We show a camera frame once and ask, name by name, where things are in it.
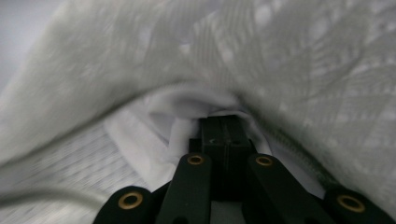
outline screw hole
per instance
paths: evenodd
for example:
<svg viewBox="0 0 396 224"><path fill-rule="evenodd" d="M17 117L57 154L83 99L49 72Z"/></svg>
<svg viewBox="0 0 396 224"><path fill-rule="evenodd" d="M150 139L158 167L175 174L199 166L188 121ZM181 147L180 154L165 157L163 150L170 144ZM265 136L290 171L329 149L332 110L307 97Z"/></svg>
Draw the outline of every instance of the screw hole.
<svg viewBox="0 0 396 224"><path fill-rule="evenodd" d="M128 210L139 206L143 202L143 195L137 191L132 191L122 195L119 199L119 207Z"/></svg>
<svg viewBox="0 0 396 224"><path fill-rule="evenodd" d="M177 217L173 221L173 224L189 224L189 221L185 217Z"/></svg>

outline white textured cloth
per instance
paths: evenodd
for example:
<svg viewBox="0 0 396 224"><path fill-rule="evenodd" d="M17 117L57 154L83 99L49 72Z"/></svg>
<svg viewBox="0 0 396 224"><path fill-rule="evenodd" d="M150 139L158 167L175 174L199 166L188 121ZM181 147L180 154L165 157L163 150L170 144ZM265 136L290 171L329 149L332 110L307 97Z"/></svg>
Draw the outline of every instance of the white textured cloth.
<svg viewBox="0 0 396 224"><path fill-rule="evenodd" d="M197 138L198 119L236 115L260 153L272 154L253 118L230 94L197 84L160 89L105 120L121 154L154 191L169 182L180 158Z"/></svg>
<svg viewBox="0 0 396 224"><path fill-rule="evenodd" d="M396 218L395 11L394 0L72 0L0 96L0 164L198 80Z"/></svg>

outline white sheet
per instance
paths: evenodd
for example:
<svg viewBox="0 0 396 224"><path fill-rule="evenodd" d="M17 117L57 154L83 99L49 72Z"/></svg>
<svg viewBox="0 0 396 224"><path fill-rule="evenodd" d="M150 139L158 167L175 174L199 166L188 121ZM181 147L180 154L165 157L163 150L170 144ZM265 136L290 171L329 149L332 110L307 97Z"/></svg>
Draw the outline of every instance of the white sheet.
<svg viewBox="0 0 396 224"><path fill-rule="evenodd" d="M395 5L72 0L0 96L0 164L149 90L195 80L236 95L272 136L301 143L396 218Z"/></svg>

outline white fabric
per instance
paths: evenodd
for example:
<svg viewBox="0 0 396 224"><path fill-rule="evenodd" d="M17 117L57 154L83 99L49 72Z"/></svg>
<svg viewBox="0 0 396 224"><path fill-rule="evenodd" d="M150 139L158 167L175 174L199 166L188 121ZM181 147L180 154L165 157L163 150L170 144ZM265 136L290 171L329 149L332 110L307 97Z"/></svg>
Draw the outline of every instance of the white fabric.
<svg viewBox="0 0 396 224"><path fill-rule="evenodd" d="M0 96L0 164L198 80L396 218L395 10L394 0L71 0Z"/></svg>
<svg viewBox="0 0 396 224"><path fill-rule="evenodd" d="M109 136L150 190L173 177L189 139L199 137L198 119L237 115L260 153L271 155L252 117L230 94L202 85L185 84L158 90L132 102L105 121Z"/></svg>

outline black mechanical part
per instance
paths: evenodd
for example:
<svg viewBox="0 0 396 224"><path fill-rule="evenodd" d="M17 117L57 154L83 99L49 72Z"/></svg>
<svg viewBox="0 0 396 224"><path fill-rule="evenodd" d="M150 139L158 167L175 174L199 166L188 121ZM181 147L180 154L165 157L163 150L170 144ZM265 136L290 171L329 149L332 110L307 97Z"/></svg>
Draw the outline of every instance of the black mechanical part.
<svg viewBox="0 0 396 224"><path fill-rule="evenodd" d="M202 153L183 156L163 200L157 224L208 224L212 161Z"/></svg>
<svg viewBox="0 0 396 224"><path fill-rule="evenodd" d="M151 193L139 187L126 187L115 192L103 205L93 224L153 223L156 202Z"/></svg>
<svg viewBox="0 0 396 224"><path fill-rule="evenodd" d="M395 224L388 214L364 196L349 189L331 189L326 192L324 206L339 223Z"/></svg>
<svg viewBox="0 0 396 224"><path fill-rule="evenodd" d="M275 157L255 154L247 161L247 223L335 224Z"/></svg>
<svg viewBox="0 0 396 224"><path fill-rule="evenodd" d="M200 119L202 152L213 161L214 200L240 201L248 156L256 153L237 116Z"/></svg>

